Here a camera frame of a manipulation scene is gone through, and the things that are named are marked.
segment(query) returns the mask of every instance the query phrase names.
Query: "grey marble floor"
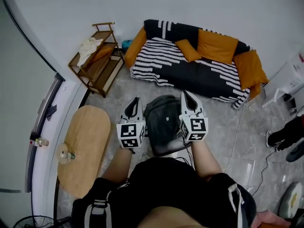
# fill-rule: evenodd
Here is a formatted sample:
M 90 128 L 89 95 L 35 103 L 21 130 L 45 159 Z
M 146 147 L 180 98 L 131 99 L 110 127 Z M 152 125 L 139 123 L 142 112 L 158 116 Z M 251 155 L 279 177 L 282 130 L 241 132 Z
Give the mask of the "grey marble floor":
M 115 79 L 106 98 L 99 94 L 90 94 L 86 103 L 100 107 L 109 114 L 111 122 L 117 123 L 118 116 L 124 105 L 138 96 L 143 108 L 154 98 L 172 94 L 180 96 L 181 91 L 173 87 L 160 87 L 154 82 L 130 78 L 129 71 L 123 67 Z M 204 111 L 209 118 L 209 133 L 206 142 L 223 171 L 236 182 L 253 194 L 261 182 L 261 171 L 266 167 L 266 156 L 273 150 L 265 146 L 267 129 L 277 131 L 290 120 L 284 102 L 271 104 L 261 108 L 263 96 L 246 103 L 244 108 L 236 111 L 231 104 L 205 98 L 198 95 Z M 119 143 L 114 131 L 105 154 L 100 174 L 113 158 Z M 285 157 L 289 150 L 276 152 L 268 158 L 268 168 L 263 172 L 264 181 L 254 195 L 257 210 L 274 211 L 280 197 L 288 185 L 298 180 L 304 184 L 303 158 L 287 163 Z M 135 165 L 151 155 L 149 140 L 145 138 L 142 148 L 136 150 L 132 159 L 129 174 Z M 174 153 L 174 157 L 183 156 L 187 159 L 186 150 Z M 58 218 L 70 215 L 72 202 L 75 198 L 59 189 Z

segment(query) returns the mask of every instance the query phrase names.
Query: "wooden shelf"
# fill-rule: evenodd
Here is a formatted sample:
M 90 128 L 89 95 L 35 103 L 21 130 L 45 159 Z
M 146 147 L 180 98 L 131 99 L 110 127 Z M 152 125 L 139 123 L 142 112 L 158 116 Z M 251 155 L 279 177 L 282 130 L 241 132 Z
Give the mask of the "wooden shelf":
M 111 60 L 108 65 L 106 66 L 106 68 L 104 69 L 103 73 L 100 75 L 100 77 L 97 79 L 97 81 L 95 82 L 95 86 L 98 89 L 103 89 L 104 85 L 106 84 L 108 78 L 110 77 L 110 75 L 112 74 L 113 70 L 116 68 L 118 62 L 120 60 L 116 61 L 116 60 Z
M 111 47 L 112 49 L 115 48 L 116 43 L 112 43 L 112 42 L 105 42 L 103 46 L 107 46 L 107 47 Z M 85 71 L 85 73 L 87 74 L 86 76 L 88 76 L 90 79 L 92 79 L 94 82 L 95 80 L 100 76 L 100 74 L 102 73 L 103 69 L 106 66 L 106 61 L 109 58 L 110 55 L 108 55 L 107 57 L 102 57 L 101 59 L 95 61 L 92 64 L 89 64 L 87 67 L 83 68 L 83 70 Z M 83 71 L 79 71 L 78 72 L 79 76 L 85 76 Z
M 80 59 L 79 53 L 77 53 L 68 64 L 68 67 L 91 92 L 98 92 L 103 97 L 106 96 L 116 75 L 124 64 L 123 55 L 119 50 L 111 27 L 112 24 L 115 23 L 93 24 L 93 26 L 96 26 L 97 32 L 92 35 L 92 37 L 96 40 L 103 39 L 103 41 L 81 67 L 77 66 Z M 99 25 L 108 25 L 109 30 L 100 31 L 98 28 Z M 113 37 L 114 42 L 106 42 L 110 36 Z M 112 50 L 109 50 L 109 53 L 104 57 L 96 60 L 94 57 L 99 57 L 99 52 L 106 46 Z
M 94 37 L 96 40 L 103 39 L 103 41 L 97 47 L 97 50 L 94 53 L 92 53 L 91 56 L 87 59 L 87 61 L 81 66 L 82 68 L 85 68 L 88 65 L 88 63 L 91 61 L 91 59 L 93 58 L 93 56 L 104 45 L 105 41 L 109 38 L 109 36 L 112 34 L 112 32 L 113 32 L 112 30 L 97 31 L 94 35 L 91 36 L 91 37 Z M 73 67 L 77 66 L 77 63 L 79 62 L 79 59 L 80 59 L 80 54 L 77 53 L 76 56 L 71 60 L 71 62 L 69 63 L 69 65 L 73 66 Z

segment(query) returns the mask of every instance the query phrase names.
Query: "wooden table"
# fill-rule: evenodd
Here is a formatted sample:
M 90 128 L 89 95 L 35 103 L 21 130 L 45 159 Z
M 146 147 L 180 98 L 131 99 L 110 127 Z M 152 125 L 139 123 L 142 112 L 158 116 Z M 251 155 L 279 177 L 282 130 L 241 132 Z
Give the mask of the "wooden table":
M 110 129 L 108 114 L 91 105 L 79 108 L 72 118 L 65 143 L 76 158 L 58 164 L 58 178 L 62 187 L 77 198 L 88 193 L 99 174 Z

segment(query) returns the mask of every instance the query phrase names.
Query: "orange cushion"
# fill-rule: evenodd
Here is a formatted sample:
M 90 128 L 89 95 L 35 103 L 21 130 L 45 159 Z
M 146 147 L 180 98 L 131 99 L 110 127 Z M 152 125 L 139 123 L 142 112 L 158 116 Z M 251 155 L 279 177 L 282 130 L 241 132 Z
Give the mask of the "orange cushion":
M 198 53 L 202 57 L 231 64 L 238 39 L 199 29 Z
M 188 62 L 201 59 L 201 55 L 193 48 L 187 39 L 175 42 Z
M 112 53 L 112 51 L 114 50 L 113 47 L 108 47 L 108 46 L 104 46 L 102 47 L 95 55 L 94 57 L 91 59 L 91 63 L 101 59 L 102 57 L 108 55 L 109 53 Z
M 144 30 L 144 27 L 142 27 L 124 55 L 124 61 L 128 68 L 132 67 L 132 65 L 134 64 L 136 57 L 142 49 L 143 45 L 146 43 L 146 40 L 147 34 Z
M 250 87 L 250 94 L 249 94 L 250 100 L 252 100 L 256 96 L 258 96 L 260 93 L 261 93 L 261 86 L 260 86 L 260 84 L 251 86 Z
M 269 82 L 256 50 L 239 54 L 233 58 L 233 61 L 237 67 L 242 90 Z

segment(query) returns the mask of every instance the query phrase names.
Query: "white box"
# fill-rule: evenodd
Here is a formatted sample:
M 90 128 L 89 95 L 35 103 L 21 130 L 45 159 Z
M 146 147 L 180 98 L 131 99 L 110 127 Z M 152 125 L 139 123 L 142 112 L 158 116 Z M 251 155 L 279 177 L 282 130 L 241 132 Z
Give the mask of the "white box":
M 264 86 L 266 107 L 284 94 L 294 94 L 304 85 L 304 49 L 286 62 L 280 71 Z
M 183 117 L 180 129 L 186 142 L 203 141 L 208 133 L 208 118 Z
M 123 149 L 139 148 L 142 145 L 146 122 L 117 124 L 117 136 Z

